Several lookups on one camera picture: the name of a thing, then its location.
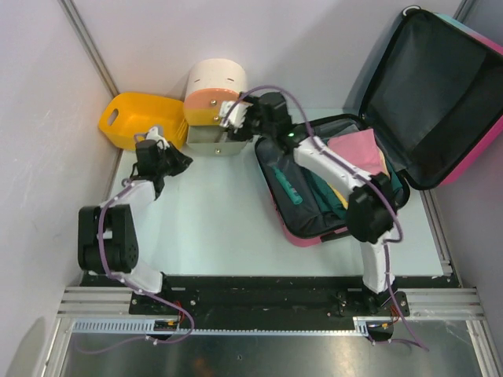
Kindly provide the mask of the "pink and teal children's suitcase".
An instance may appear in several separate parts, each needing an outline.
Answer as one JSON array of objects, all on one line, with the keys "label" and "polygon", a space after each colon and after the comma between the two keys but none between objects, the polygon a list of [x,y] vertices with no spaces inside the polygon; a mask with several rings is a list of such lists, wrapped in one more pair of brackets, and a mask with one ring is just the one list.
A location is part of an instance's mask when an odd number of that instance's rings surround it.
[{"label": "pink and teal children's suitcase", "polygon": [[[455,181],[502,130],[502,48],[455,19],[414,6],[373,73],[356,114],[315,119],[322,140],[373,129],[390,167],[412,190]],[[322,213],[293,158],[270,139],[255,155],[286,239],[310,247],[348,234]],[[294,205],[275,178],[280,169],[302,196]]]}]

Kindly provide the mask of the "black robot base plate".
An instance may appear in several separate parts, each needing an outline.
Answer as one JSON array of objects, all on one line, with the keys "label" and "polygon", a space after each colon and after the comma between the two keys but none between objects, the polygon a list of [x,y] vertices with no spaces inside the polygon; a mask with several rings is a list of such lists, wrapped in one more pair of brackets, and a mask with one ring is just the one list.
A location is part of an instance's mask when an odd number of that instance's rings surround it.
[{"label": "black robot base plate", "polygon": [[158,295],[199,328],[320,328],[347,317],[409,315],[404,292],[373,294],[359,277],[167,276]]}]

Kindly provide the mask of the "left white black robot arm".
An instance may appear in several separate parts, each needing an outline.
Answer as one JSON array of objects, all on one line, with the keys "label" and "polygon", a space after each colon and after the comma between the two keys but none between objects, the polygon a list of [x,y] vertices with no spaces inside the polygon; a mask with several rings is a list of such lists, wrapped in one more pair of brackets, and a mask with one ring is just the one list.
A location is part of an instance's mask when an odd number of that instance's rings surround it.
[{"label": "left white black robot arm", "polygon": [[135,220],[159,199],[164,179],[183,173],[193,159],[162,137],[139,141],[135,155],[137,162],[119,193],[105,203],[79,210],[78,263],[83,271],[148,293],[147,306],[163,314],[172,308],[174,296],[162,287],[163,273],[141,260]]}]

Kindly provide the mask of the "pink cloth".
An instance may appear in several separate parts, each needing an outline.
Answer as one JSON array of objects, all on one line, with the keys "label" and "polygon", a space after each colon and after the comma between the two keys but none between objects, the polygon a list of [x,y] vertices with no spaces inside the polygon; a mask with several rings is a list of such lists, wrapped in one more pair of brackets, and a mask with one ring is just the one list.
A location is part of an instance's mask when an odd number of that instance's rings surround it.
[{"label": "pink cloth", "polygon": [[372,129],[332,137],[328,147],[349,163],[371,175],[389,175],[384,154],[378,147]]}]

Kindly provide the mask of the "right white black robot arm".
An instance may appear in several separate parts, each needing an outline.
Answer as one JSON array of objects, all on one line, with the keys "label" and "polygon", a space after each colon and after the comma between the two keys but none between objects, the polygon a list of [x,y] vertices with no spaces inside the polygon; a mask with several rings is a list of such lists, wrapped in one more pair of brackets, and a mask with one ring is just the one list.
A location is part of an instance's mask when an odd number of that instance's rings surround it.
[{"label": "right white black robot arm", "polygon": [[296,132],[287,102],[298,100],[277,86],[260,86],[225,101],[218,111],[219,125],[232,139],[259,135],[270,139],[294,162],[316,174],[334,188],[347,203],[345,224],[360,243],[364,267],[362,296],[364,309],[380,315],[395,300],[395,277],[391,271],[389,246],[403,239],[403,231],[393,205],[391,181],[386,174],[371,174],[334,152],[317,136],[308,119],[306,133]]}]

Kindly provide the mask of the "round pastel drawer cabinet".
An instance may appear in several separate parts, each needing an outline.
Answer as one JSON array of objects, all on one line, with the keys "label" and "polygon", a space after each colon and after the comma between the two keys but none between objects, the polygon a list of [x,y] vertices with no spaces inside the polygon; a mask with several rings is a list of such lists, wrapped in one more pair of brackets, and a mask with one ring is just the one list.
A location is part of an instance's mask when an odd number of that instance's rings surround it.
[{"label": "round pastel drawer cabinet", "polygon": [[204,156],[233,156],[241,152],[244,141],[228,141],[220,122],[221,107],[235,101],[247,89],[245,70],[236,62],[211,58],[191,69],[183,101],[189,130],[186,144]]}]

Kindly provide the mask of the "teal tube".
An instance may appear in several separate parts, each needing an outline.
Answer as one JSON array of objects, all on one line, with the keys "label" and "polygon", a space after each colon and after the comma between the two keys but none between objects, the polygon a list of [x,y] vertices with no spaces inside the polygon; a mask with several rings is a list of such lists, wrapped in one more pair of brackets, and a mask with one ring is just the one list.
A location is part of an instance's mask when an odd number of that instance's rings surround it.
[{"label": "teal tube", "polygon": [[280,169],[278,169],[277,167],[273,167],[273,170],[275,178],[278,180],[281,187],[284,189],[288,198],[292,201],[294,205],[300,205],[303,202],[302,196],[292,186],[292,184],[286,178],[285,174]]}]

